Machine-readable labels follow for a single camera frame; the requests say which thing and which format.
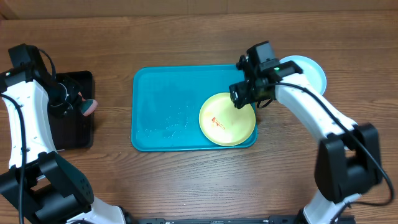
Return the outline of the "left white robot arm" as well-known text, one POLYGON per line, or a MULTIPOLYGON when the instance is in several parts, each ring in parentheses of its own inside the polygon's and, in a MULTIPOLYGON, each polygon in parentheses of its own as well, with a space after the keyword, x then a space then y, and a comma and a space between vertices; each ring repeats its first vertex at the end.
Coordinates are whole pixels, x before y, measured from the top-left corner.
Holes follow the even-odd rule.
POLYGON ((22 222, 134 223, 122 207, 95 197, 86 176, 58 154, 48 113, 54 90, 65 101, 74 96, 82 101, 78 86, 67 77, 46 84, 24 73, 1 76, 12 143, 1 195, 18 209, 22 222))

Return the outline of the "pink and black sponge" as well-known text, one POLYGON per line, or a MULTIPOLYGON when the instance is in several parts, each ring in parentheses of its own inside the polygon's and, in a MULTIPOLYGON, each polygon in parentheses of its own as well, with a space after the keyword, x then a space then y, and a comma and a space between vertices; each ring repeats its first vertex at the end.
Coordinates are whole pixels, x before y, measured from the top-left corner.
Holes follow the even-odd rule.
POLYGON ((89 116, 97 108, 98 102, 94 99, 83 100, 80 104, 80 112, 83 116, 89 116))

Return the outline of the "yellow-green plate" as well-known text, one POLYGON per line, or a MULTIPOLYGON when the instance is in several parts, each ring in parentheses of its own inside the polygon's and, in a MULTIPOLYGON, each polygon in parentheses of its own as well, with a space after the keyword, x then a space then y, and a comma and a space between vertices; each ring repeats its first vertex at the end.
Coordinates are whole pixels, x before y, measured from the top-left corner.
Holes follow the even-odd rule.
POLYGON ((229 93, 209 97, 199 112, 202 133, 220 146, 237 146, 248 140, 256 127, 256 114, 251 105, 234 107, 229 93))

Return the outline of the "light blue plate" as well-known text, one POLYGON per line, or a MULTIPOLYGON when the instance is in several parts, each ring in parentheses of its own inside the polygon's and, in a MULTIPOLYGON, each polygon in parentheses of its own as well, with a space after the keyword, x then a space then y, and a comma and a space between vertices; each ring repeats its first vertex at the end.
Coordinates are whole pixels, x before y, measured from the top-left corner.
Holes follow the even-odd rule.
POLYGON ((316 61, 301 55, 291 55, 280 59, 280 63, 285 63, 288 61, 295 62, 303 70, 303 73, 312 87, 319 92, 319 94, 324 94, 327 86, 326 75, 316 61))

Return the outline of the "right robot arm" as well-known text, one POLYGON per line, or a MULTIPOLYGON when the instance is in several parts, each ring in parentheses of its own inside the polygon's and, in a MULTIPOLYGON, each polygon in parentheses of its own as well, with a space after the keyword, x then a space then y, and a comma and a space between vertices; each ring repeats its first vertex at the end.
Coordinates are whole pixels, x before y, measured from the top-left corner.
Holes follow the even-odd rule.
POLYGON ((254 60, 237 64, 245 80, 229 87, 237 108, 254 102, 278 101, 288 108, 318 143, 314 198, 296 215, 269 217, 269 223, 354 223, 344 217, 350 206, 374 186, 385 181, 389 188, 384 207, 395 199, 391 179, 382 168, 379 133, 371 124, 358 125, 324 97, 326 75, 321 66, 304 56, 254 60))

